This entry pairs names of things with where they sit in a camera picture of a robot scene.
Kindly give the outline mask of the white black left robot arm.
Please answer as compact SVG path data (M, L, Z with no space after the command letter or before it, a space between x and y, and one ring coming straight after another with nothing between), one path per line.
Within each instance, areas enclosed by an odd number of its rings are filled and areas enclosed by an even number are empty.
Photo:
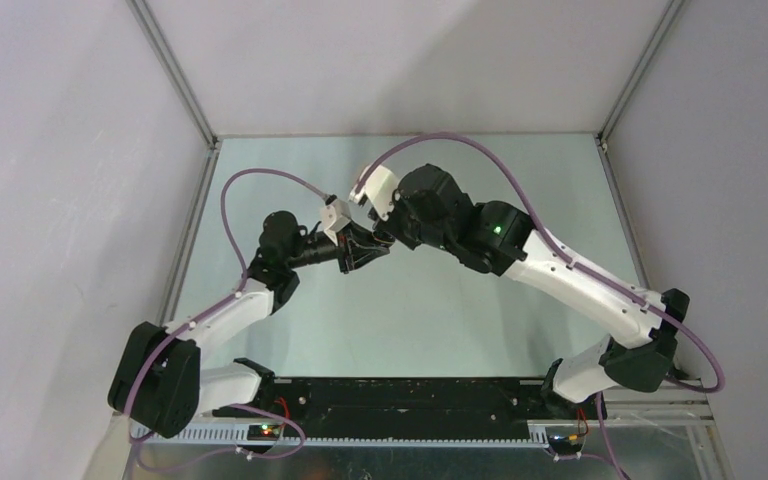
M301 267L329 261L349 273L388 254L394 238L341 218L336 231L308 230L288 211L266 217L259 247L241 282L190 320L167 328L143 322L126 343L107 403L150 431L172 438L194 417L238 403L264 416L276 403L267 370L234 360L214 368L204 362L238 333L287 304Z

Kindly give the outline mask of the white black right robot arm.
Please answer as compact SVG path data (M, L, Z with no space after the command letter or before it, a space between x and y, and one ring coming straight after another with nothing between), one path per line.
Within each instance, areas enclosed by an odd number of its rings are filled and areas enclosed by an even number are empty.
M352 200L370 202L376 231L409 249L443 250L473 271L534 287L606 330L597 344L550 367L541 402L551 416L566 418L606 389L652 393L667 379L677 329L652 310L683 316L686 294L632 287L642 298L634 302L613 289L620 280L610 272L585 257L565 260L554 252L524 211L503 201L475 203L448 172L430 164L403 178L379 166L353 189Z

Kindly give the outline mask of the black earbud charging case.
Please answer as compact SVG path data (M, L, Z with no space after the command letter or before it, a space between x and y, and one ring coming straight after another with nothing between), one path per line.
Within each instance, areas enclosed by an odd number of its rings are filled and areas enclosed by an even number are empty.
M377 242L382 244L393 245L395 243L395 239L387 232L373 231L373 237Z

